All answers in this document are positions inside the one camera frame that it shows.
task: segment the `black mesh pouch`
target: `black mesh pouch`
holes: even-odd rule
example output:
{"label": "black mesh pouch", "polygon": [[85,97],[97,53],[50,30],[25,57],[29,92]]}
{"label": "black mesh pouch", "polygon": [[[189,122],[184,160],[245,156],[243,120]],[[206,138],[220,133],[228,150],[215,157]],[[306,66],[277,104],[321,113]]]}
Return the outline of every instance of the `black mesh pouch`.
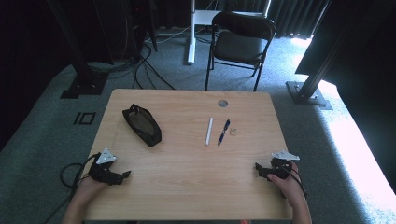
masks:
{"label": "black mesh pouch", "polygon": [[122,110],[122,114],[132,130],[149,147],[154,147],[157,143],[161,142],[161,129],[147,109],[133,104],[131,108]]}

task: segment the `chair seat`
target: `chair seat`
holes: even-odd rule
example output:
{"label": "chair seat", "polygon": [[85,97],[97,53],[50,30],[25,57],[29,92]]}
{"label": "chair seat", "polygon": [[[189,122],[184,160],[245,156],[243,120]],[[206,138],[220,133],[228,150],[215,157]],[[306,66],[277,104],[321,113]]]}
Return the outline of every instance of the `chair seat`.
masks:
{"label": "chair seat", "polygon": [[214,56],[236,63],[257,64],[260,63],[262,56],[262,40],[223,31],[219,34]]}

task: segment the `person's right hand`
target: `person's right hand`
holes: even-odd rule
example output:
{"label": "person's right hand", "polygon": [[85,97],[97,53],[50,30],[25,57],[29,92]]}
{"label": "person's right hand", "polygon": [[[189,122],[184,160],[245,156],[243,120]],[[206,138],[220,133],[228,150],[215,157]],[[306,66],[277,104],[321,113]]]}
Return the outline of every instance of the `person's right hand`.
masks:
{"label": "person's right hand", "polygon": [[[291,173],[300,181],[300,177],[296,174],[296,172],[298,172],[297,165],[293,161],[291,162],[291,167]],[[282,193],[289,200],[291,207],[295,208],[296,206],[306,203],[304,193],[293,177],[290,175],[286,179],[281,179],[276,175],[268,175],[267,177],[280,188]]]}

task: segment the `blue pen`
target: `blue pen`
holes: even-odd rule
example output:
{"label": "blue pen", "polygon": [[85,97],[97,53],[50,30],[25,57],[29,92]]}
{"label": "blue pen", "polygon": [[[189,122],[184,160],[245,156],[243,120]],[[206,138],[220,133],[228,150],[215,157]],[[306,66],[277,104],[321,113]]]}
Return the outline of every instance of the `blue pen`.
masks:
{"label": "blue pen", "polygon": [[221,132],[221,136],[220,136],[220,139],[219,139],[219,142],[218,142],[218,146],[221,144],[222,138],[224,137],[225,131],[227,131],[228,126],[230,126],[230,120],[229,119],[227,119],[227,122],[225,122],[224,129]]}

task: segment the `gray carpet floor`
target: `gray carpet floor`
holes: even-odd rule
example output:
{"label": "gray carpet floor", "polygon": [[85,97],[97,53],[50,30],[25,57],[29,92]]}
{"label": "gray carpet floor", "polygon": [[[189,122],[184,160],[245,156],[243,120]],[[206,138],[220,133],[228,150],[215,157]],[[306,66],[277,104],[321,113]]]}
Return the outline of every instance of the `gray carpet floor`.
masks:
{"label": "gray carpet floor", "polygon": [[[295,69],[306,46],[289,38],[275,39],[268,52],[258,91],[271,94],[288,150],[301,157],[299,170],[308,188],[314,223],[395,223],[396,200],[385,177],[365,145],[334,85],[320,90],[332,106],[296,105],[286,81],[304,81]],[[146,48],[143,56],[149,55]],[[177,90],[203,90],[208,44],[197,41],[195,64],[186,64],[188,39],[159,43],[149,63]],[[93,63],[106,69],[106,65]],[[218,65],[209,81],[210,91],[252,91],[250,71]],[[91,150],[111,92],[138,88],[132,70],[112,72],[101,95],[60,99],[75,71],[66,67],[48,85],[22,126],[0,153],[0,223],[43,223],[68,196],[60,181],[63,167],[84,162]],[[149,68],[137,70],[144,89],[170,89]],[[78,113],[95,113],[92,124],[75,123]],[[72,180],[72,174],[66,174]],[[50,223],[60,223],[63,207]],[[166,221],[143,223],[238,223],[237,221]],[[125,223],[125,221],[87,223]],[[253,220],[253,223],[290,223]]]}

